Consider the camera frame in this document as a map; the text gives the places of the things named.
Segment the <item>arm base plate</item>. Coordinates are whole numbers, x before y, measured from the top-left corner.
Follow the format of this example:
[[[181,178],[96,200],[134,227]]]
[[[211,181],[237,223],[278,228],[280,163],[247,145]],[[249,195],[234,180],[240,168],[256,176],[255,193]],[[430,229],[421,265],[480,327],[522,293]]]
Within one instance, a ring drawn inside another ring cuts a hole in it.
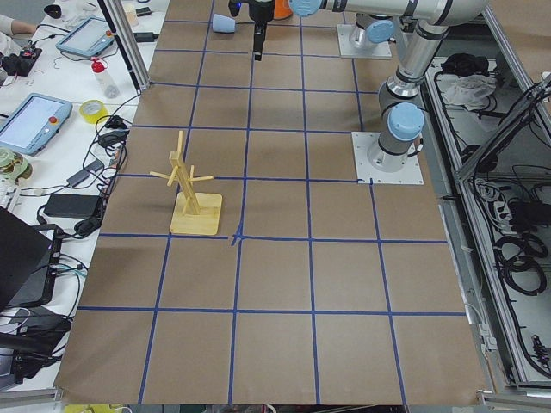
[[[365,28],[339,24],[337,39],[340,55],[350,59],[390,59],[389,39],[393,36],[391,21],[378,21]]]
[[[356,179],[364,184],[423,185],[424,178],[418,156],[409,157],[415,150],[410,145],[402,155],[390,155],[379,146],[379,133],[353,132]]]

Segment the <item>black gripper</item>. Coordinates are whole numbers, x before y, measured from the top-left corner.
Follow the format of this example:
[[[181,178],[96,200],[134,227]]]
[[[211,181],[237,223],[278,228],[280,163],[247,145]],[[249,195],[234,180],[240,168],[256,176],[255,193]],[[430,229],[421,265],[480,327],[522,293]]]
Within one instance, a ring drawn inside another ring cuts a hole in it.
[[[253,57],[256,61],[262,60],[267,23],[274,19],[274,12],[274,0],[250,0],[250,18],[256,23],[253,33]]]

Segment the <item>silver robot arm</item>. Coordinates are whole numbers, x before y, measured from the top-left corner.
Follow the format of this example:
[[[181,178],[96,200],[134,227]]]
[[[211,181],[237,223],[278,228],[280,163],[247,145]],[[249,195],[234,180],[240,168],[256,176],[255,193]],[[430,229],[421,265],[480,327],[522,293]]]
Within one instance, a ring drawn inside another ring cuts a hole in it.
[[[425,72],[438,47],[453,26],[469,22],[488,5],[483,0],[440,1],[290,1],[294,14],[306,17],[320,10],[357,14],[412,17],[418,20],[407,43],[406,54],[394,75],[384,83],[380,97],[389,95],[406,102],[419,93]]]
[[[355,49],[379,45],[393,37],[393,18],[387,15],[356,13],[356,25],[349,42]]]

